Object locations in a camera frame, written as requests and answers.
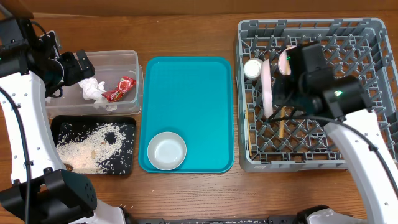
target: wooden table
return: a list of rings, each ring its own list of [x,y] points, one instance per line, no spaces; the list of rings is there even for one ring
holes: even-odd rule
[[[63,50],[135,50],[145,70],[157,56],[219,56],[234,64],[234,41],[243,19],[324,18],[325,12],[227,14],[214,16],[142,16],[38,19],[55,30]],[[378,17],[387,27],[398,54],[397,11],[339,12],[335,18]],[[136,218],[261,218],[292,215],[319,204],[337,212],[366,218],[359,192],[349,172],[312,170],[248,173],[239,166],[235,73],[235,160],[225,174],[149,174],[138,164],[138,138],[129,177],[89,175],[98,198],[127,209]],[[134,116],[138,134],[141,116]],[[11,150],[4,117],[0,117],[0,190],[11,186]],[[2,223],[22,223],[0,209]]]

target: clear plastic container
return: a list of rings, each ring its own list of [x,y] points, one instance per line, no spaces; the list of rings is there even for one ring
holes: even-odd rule
[[[58,115],[111,115],[139,114],[142,106],[142,67],[138,64],[137,53],[133,50],[116,50],[104,52],[87,52],[90,62],[95,67],[95,78],[98,83],[105,81],[105,90],[118,86],[120,78],[128,76],[136,80],[135,86],[118,102],[96,103],[83,98],[83,89],[79,84],[63,87],[61,98],[47,98],[46,109],[49,118]],[[107,111],[106,106],[116,105],[114,111]]]

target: cable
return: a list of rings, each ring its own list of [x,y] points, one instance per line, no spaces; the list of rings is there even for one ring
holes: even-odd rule
[[[369,150],[370,151],[374,151],[374,153],[376,153],[377,158],[380,160],[381,165],[383,166],[384,171],[386,172],[388,179],[390,180],[390,183],[392,185],[392,188],[394,189],[394,192],[396,193],[396,196],[398,198],[398,186],[397,183],[394,180],[394,177],[391,174],[390,169],[388,168],[388,165],[386,164],[384,158],[381,156],[380,152],[378,151],[377,146],[375,146],[367,137],[365,137],[362,133],[360,133],[357,129],[351,127],[350,125],[347,125],[345,123],[342,123],[340,121],[336,121],[334,119],[331,118],[325,118],[325,117],[321,117],[321,116],[309,116],[309,115],[305,115],[305,116],[289,116],[289,117],[283,117],[283,118],[276,118],[276,119],[272,119],[268,122],[272,123],[272,122],[277,122],[277,121],[285,121],[285,120],[290,120],[290,119],[314,119],[314,120],[321,120],[321,121],[326,121],[326,122],[330,122],[333,124],[337,124],[337,125],[341,125],[347,129],[349,129],[350,131],[354,132],[355,134],[357,134],[361,139],[363,139],[366,144],[369,145]]]
[[[269,121],[269,120],[271,120],[272,118],[274,118],[274,117],[281,111],[281,109],[286,105],[286,103],[291,99],[291,97],[293,96],[293,94],[294,94],[294,91],[291,91],[291,92],[289,93],[289,95],[286,97],[285,101],[284,101],[283,103],[280,104],[280,106],[278,107],[278,109],[276,109],[276,111],[275,111],[273,114],[271,114],[271,116],[269,116],[269,117],[267,118],[266,121]]]
[[[27,143],[26,143],[26,135],[25,135],[25,130],[24,130],[24,124],[22,123],[22,118],[21,115],[19,114],[18,108],[12,100],[11,96],[8,95],[8,93],[0,87],[0,92],[7,98],[8,102],[10,102],[12,106],[12,110],[15,113],[15,117],[17,118],[18,121],[18,126],[19,126],[19,132],[21,134],[21,140],[22,140],[22,149],[24,150],[24,157],[25,157],[25,166],[26,166],[26,198],[25,198],[25,224],[29,223],[29,205],[30,205],[30,179],[31,173],[30,173],[30,166],[32,165],[30,159],[29,159],[29,152],[27,150]]]
[[[293,108],[292,112],[290,112],[290,118],[294,116],[294,114],[297,112],[297,108]]]
[[[62,97],[62,96],[63,96],[63,89],[62,89],[62,87],[59,87],[58,90],[60,91],[60,94],[59,94],[58,96],[51,95],[51,96],[49,96],[49,97],[52,97],[52,98],[60,98],[60,97]]]
[[[51,59],[51,60],[53,60],[54,62],[57,62],[61,66],[61,68],[62,68],[62,78],[61,78],[61,80],[63,80],[63,77],[65,76],[65,69],[63,68],[61,62],[59,62],[59,61],[57,61],[55,59]]]
[[[36,25],[36,26],[43,32],[44,36],[47,35],[47,32],[45,31],[45,29],[44,29],[38,22],[36,22],[36,21],[31,21],[31,23],[32,23],[33,25]]]

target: green led light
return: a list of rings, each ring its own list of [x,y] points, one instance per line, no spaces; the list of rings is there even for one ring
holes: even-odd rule
[[[343,94],[342,91],[340,91],[340,90],[335,91],[335,96],[336,97],[339,97],[341,94]]]

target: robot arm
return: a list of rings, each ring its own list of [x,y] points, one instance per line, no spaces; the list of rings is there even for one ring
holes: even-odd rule
[[[352,76],[335,78],[317,42],[298,45],[287,50],[287,54],[292,73],[276,78],[273,86],[276,103],[286,102],[286,105],[308,114],[337,119],[359,131],[378,147],[377,151],[387,164],[386,167],[376,152],[371,151],[369,145],[352,130],[336,123],[321,123],[342,153],[358,186],[368,214],[366,223],[395,223],[398,192],[392,185],[398,183],[398,170],[362,85]],[[329,209],[312,211],[301,221],[310,224],[365,223],[364,220],[340,215]]]
[[[363,133],[379,148],[378,151],[398,183],[398,170],[382,138],[375,112],[363,109],[347,114],[344,123]],[[370,151],[366,142],[357,134],[340,125],[328,123],[325,125],[325,131],[343,154],[362,196],[368,223],[395,223],[398,219],[398,199],[376,153]],[[332,223],[333,220],[329,217],[331,216],[316,213],[309,217],[309,223]],[[353,223],[352,217],[346,218],[347,222],[340,220],[338,223]]]
[[[59,54],[55,33],[37,37],[28,19],[0,21],[0,39],[3,43],[0,46],[0,87],[11,98],[9,101],[0,94],[0,104],[11,143],[13,184],[0,192],[2,206],[31,224],[129,222],[123,209],[96,198],[87,177],[65,170],[51,135],[44,99],[61,97],[62,86],[74,85],[94,75],[94,67],[85,52],[76,53],[78,60],[71,52]],[[57,90],[60,94],[53,96]],[[26,135],[29,180],[14,110],[21,116]],[[40,191],[43,185],[47,189]]]

